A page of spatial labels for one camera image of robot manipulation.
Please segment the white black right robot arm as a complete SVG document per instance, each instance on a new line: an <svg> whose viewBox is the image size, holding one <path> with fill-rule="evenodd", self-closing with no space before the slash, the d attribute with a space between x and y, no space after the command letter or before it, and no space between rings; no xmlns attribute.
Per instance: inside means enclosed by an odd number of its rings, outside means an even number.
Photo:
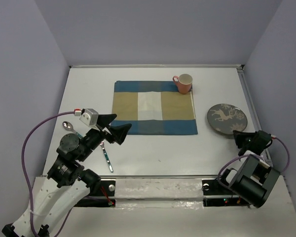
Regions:
<svg viewBox="0 0 296 237"><path fill-rule="evenodd" d="M238 157L225 164L217 175L217 188L221 193L231 191L250 205L260 208L272 192L280 171L261 156L272 145L274 137L262 130L256 132L233 131Z"/></svg>

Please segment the white taped front rail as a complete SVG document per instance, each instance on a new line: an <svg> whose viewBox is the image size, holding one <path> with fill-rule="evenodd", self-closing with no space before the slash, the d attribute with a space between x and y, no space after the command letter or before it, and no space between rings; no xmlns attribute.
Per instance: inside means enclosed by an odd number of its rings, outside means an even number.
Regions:
<svg viewBox="0 0 296 237"><path fill-rule="evenodd" d="M115 183L118 201L200 201L202 180L195 178L123 178Z"/></svg>

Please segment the grey plate with deer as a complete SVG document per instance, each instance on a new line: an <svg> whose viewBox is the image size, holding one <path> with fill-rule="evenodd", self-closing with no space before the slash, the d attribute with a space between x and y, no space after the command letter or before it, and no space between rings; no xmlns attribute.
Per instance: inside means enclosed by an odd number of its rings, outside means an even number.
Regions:
<svg viewBox="0 0 296 237"><path fill-rule="evenodd" d="M231 104L213 105L207 112L210 127L223 135L232 135L233 131L243 132L248 119L244 112Z"/></svg>

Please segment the blue beige checked cloth placemat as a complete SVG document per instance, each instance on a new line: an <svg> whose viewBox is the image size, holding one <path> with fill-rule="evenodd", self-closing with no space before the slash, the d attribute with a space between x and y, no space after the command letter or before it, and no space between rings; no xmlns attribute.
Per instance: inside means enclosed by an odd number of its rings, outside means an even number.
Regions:
<svg viewBox="0 0 296 237"><path fill-rule="evenodd" d="M116 81L112 126L130 123L130 135L196 135L193 93L170 81Z"/></svg>

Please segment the fork with green handle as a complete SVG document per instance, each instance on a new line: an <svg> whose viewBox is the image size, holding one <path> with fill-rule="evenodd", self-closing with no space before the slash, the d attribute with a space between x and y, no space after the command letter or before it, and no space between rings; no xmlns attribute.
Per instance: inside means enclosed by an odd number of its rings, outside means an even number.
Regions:
<svg viewBox="0 0 296 237"><path fill-rule="evenodd" d="M107 162L108 168L109 168L110 172L113 173L114 170L113 170L113 167L112 167L111 161L110 161L110 159L109 159L109 156L108 156L108 154L107 154L107 151L106 151L106 149L105 149L104 141L101 142L100 147L102 148L102 151L103 151L103 154L104 154L104 156L105 156L105 159L106 159L106 162Z"/></svg>

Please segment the spoon with green handle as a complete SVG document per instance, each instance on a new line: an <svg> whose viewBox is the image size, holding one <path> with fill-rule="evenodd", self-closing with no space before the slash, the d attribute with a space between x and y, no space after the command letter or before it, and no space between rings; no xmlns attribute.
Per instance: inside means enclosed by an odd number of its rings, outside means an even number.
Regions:
<svg viewBox="0 0 296 237"><path fill-rule="evenodd" d="M62 127L63 127L66 131L69 131L69 132L71 132L71 133L74 133L74 134L77 135L80 139L83 138L83 136L82 136L80 133L78 133L78 132L74 129L73 125L72 125L70 122L68 122L68 121L63 121L63 122L62 122Z"/></svg>

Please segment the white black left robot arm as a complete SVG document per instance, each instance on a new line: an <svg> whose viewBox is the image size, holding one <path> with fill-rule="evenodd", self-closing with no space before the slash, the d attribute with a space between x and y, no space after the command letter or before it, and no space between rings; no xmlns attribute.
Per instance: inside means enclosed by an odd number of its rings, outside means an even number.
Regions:
<svg viewBox="0 0 296 237"><path fill-rule="evenodd" d="M3 227L6 237L48 237L60 220L66 221L72 208L101 188L101 178L81 163L104 141L121 145L132 125L111 126L116 114L100 115L94 109L75 109L57 114L74 115L89 127L81 136L77 132L64 135L57 148L57 158L36 195L25 168L25 148L33 131L27 135L21 150L23 173L29 189L29 205L11 224Z"/></svg>

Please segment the pink ceramic mug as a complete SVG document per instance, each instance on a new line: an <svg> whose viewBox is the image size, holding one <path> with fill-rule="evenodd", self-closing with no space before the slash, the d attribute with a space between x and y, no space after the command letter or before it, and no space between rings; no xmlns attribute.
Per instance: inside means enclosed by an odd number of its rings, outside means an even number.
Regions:
<svg viewBox="0 0 296 237"><path fill-rule="evenodd" d="M189 74L173 76L172 80L181 94L187 94L192 88L193 78Z"/></svg>

